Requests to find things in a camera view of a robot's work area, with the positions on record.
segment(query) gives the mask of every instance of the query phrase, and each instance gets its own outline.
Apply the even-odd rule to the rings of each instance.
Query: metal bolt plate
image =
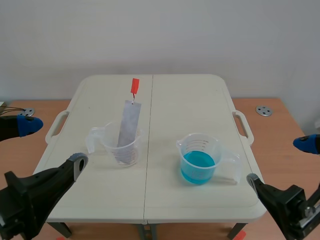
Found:
[[[33,114],[35,114],[35,109],[31,107],[25,108],[25,111],[21,111],[18,113],[18,115],[22,115],[26,117],[31,117]]]
[[[271,108],[267,106],[257,106],[255,108],[255,111],[260,114],[261,116],[269,117],[272,115],[272,110]]]

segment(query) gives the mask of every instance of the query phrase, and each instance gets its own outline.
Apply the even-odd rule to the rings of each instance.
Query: wooden table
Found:
[[[251,98],[234,99],[235,108],[243,112],[254,135],[252,151],[267,184],[287,189],[292,184],[304,188],[309,197],[320,181],[320,159],[295,149],[292,142],[303,136],[297,123],[280,99]],[[56,115],[65,110],[69,100],[14,101],[11,107],[35,108],[34,117],[42,119],[43,128],[24,138],[12,138],[0,142],[0,188],[6,187],[4,173],[13,171],[18,177],[31,175],[47,144],[45,135]],[[258,105],[266,105],[273,115],[263,117],[256,113]],[[130,224],[116,223],[70,223],[75,240],[134,240],[139,239],[137,229]],[[158,227],[159,240],[226,240],[233,225],[230,223],[168,223]],[[266,213],[260,220],[248,224],[245,240],[284,240],[278,226]],[[306,239],[317,240],[320,227]],[[55,240],[61,235],[47,224],[36,240]]]

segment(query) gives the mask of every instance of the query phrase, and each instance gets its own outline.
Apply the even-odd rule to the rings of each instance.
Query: wire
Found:
[[[2,106],[1,108],[4,108],[4,109],[17,109],[17,110],[25,111],[25,109],[24,109],[24,108],[21,108],[21,107],[14,107],[14,106]]]
[[[20,111],[21,109],[9,109],[9,110],[4,110],[2,112],[0,112],[0,116],[3,114],[7,114],[9,112],[15,112],[15,111]]]

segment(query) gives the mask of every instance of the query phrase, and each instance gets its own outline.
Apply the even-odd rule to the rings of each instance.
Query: plastic measuring cup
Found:
[[[234,165],[233,179],[238,184],[242,174],[240,157],[221,142],[203,133],[192,133],[176,142],[180,153],[180,168],[183,177],[194,184],[208,182],[215,169],[223,162]]]
[[[115,122],[110,122],[105,127],[91,128],[88,136],[85,138],[88,153],[92,154],[95,151],[96,144],[102,144],[118,164],[122,166],[135,164],[141,155],[141,137],[144,135],[144,132],[138,128],[132,143],[117,147],[119,132],[120,124]]]

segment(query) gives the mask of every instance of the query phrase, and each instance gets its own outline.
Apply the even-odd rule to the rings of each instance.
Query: red clip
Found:
[[[243,240],[246,236],[246,232],[245,231],[240,231],[234,238],[234,240]]]
[[[133,78],[132,79],[132,86],[131,86],[131,93],[137,94],[139,88],[139,79]]]

